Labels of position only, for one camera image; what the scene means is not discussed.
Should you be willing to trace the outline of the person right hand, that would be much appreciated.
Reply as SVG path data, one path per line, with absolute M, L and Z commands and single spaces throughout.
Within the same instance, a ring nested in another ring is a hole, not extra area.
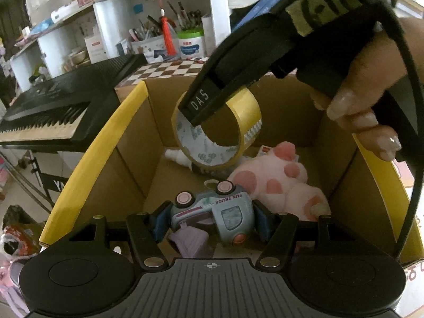
M 372 106 L 406 75 L 395 41 L 380 31 L 353 61 L 334 98 L 313 88 L 309 93 L 318 110 L 325 111 L 343 130 L 355 134 L 365 149 L 390 162 L 402 145 L 396 130 L 377 120 Z

